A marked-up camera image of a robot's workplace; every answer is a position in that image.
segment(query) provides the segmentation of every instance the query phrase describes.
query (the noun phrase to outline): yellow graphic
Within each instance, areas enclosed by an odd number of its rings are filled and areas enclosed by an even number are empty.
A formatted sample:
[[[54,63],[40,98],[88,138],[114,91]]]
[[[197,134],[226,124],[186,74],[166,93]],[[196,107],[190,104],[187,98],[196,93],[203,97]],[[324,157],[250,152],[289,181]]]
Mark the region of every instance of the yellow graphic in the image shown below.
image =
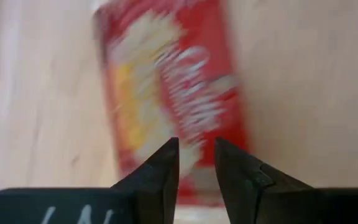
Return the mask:
[[[125,148],[131,149],[139,162],[144,162],[173,136],[173,125],[159,98],[160,79],[155,61],[182,35],[183,30],[172,16],[148,11],[128,27],[111,52],[114,69],[109,75],[117,102],[116,122]],[[183,146],[181,143],[181,167],[189,173],[199,159],[198,150],[182,152]]]

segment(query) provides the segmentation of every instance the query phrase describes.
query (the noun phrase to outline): wooden floor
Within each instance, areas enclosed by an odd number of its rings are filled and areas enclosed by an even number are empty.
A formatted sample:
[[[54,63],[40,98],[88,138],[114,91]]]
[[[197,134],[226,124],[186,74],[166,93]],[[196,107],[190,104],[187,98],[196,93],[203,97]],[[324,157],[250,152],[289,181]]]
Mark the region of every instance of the wooden floor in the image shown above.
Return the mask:
[[[116,180],[94,0],[0,0],[0,188]],[[253,151],[314,186],[358,186],[358,1],[230,0]]]

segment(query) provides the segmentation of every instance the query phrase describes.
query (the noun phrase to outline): white lettering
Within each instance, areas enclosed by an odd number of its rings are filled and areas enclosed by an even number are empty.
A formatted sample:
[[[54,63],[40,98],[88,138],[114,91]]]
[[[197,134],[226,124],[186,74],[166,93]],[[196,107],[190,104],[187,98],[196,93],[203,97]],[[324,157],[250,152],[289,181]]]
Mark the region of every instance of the white lettering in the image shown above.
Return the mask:
[[[47,209],[47,212],[45,212],[45,216],[41,224],[49,224],[50,218],[52,217],[55,210],[56,207],[49,207]],[[90,205],[85,205],[81,211],[80,218],[78,219],[77,224],[92,224],[91,213],[92,213],[92,207]],[[109,224],[113,214],[114,212],[111,209],[108,210],[106,212],[106,216],[104,218],[103,224]]]
[[[44,219],[42,220],[41,224],[48,224],[50,217],[52,217],[55,210],[56,210],[56,207],[49,207],[47,209],[47,212],[45,212],[45,216],[44,216]]]
[[[201,69],[209,60],[209,52],[200,46],[182,52],[177,49],[176,45],[169,47],[156,66],[168,85],[172,110],[179,118],[186,140],[202,146],[202,134],[219,128],[218,117],[224,109],[200,77]]]

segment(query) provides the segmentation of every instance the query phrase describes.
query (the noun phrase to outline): black plastic part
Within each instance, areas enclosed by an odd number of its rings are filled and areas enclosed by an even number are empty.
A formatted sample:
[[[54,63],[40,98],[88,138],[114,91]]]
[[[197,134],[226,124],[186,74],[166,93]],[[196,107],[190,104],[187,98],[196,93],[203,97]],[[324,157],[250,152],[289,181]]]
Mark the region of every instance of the black plastic part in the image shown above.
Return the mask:
[[[358,189],[313,189],[223,139],[215,166],[232,224],[358,224]]]
[[[172,224],[179,180],[172,138],[110,189],[0,191],[0,224]]]
[[[215,141],[215,168],[232,224],[255,223],[264,192],[312,189],[228,141]]]

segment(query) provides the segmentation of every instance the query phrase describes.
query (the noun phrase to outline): red box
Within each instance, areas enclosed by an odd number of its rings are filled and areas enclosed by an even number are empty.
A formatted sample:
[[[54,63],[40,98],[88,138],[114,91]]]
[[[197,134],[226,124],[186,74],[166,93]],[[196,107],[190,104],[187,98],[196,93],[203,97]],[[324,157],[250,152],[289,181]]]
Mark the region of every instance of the red box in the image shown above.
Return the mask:
[[[220,0],[115,1],[95,18],[122,176],[178,136],[178,203],[219,205],[214,138],[247,149]]]

